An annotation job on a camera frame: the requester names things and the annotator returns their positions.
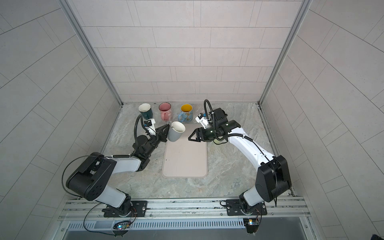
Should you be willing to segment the grey mug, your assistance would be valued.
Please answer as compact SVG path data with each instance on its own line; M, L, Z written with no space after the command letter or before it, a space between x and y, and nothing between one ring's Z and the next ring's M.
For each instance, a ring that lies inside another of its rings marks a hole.
M172 122L168 132L168 140L170 142L176 142L182 136L185 130L186 127L181 122Z

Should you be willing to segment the blue patterned mug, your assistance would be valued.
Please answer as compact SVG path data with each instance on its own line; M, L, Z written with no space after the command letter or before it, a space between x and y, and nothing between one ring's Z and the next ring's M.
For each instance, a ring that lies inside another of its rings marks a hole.
M181 112L178 115L178 121L183 123L189 123L193 120L193 106L190 104L184 104L181 106Z

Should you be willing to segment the pink patterned mug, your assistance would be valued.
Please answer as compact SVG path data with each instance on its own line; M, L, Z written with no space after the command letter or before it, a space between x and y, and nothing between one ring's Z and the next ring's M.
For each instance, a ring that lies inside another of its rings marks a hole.
M161 103L159 105L159 111L161 112L161 119L165 122L171 121L173 118L172 106L170 103Z

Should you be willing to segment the dark green mug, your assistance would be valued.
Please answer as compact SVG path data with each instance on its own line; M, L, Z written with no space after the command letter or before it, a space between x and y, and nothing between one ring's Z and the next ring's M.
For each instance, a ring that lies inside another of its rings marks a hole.
M141 104L139 106L139 111L145 120L149 120L153 118L153 111L150 104L148 103Z

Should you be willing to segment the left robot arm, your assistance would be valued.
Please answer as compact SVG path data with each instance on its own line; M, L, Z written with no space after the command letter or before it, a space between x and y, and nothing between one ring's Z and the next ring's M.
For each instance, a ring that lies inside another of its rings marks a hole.
M136 136L131 155L106 157L98 152L92 153L69 176L66 187L88 201L107 205L105 217L127 217L133 214L131 196L108 185L112 175L123 172L140 172L150 162L152 152L161 142L166 142L170 125L155 129L149 137Z

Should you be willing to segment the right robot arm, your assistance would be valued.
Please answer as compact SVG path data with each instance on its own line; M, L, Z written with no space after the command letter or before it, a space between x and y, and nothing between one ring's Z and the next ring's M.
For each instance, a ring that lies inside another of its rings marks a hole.
M237 147L257 169L255 185L240 194L240 208L245 214L256 210L256 205L271 202L292 186L288 162L283 156L274 156L258 145L241 125L228 121L221 109L200 113L196 121L202 125L188 137L193 142L230 143Z

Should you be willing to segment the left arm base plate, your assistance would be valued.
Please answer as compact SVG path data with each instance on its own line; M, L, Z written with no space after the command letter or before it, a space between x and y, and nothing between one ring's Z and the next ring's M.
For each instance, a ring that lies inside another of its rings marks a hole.
M147 201L127 200L118 208L107 205L106 208L102 209L102 212L105 218L144 217L147 205Z

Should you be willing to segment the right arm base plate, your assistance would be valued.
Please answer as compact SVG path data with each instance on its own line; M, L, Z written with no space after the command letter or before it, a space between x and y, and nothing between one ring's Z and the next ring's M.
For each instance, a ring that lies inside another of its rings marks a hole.
M252 206L250 210L243 210L241 208L240 200L225 200L224 207L227 209L228 216L265 216L268 214L264 202Z

